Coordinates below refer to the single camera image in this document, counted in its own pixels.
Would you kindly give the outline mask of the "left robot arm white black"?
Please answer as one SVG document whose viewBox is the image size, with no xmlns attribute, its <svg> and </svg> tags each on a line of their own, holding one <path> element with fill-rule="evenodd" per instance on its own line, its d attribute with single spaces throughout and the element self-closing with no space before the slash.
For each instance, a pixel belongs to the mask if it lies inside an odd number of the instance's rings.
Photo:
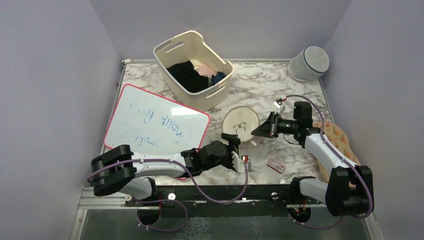
<svg viewBox="0 0 424 240">
<path fill-rule="evenodd" d="M 239 155 L 238 136 L 223 133 L 221 137 L 227 143 L 214 140 L 202 148 L 172 155 L 141 154 L 128 144 L 119 145 L 91 160 L 87 182 L 97 197 L 123 193 L 149 206 L 157 200 L 154 176 L 193 180 L 218 166 L 248 175 L 251 164 L 246 155 Z"/>
</svg>

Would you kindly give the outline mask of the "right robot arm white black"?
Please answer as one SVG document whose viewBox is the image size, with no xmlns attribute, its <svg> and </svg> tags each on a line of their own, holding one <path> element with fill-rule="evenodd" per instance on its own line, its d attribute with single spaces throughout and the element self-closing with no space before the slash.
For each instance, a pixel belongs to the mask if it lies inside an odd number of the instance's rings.
<svg viewBox="0 0 424 240">
<path fill-rule="evenodd" d="M 325 204 L 335 217 L 365 218 L 374 209 L 372 171 L 342 155 L 324 131 L 313 126 L 312 107 L 307 101 L 296 101 L 292 120 L 283 119 L 279 112 L 271 112 L 251 133 L 262 138 L 292 135 L 329 172 L 328 182 L 311 176 L 293 178 L 288 190 L 292 202 L 300 204 L 310 197 Z"/>
</svg>

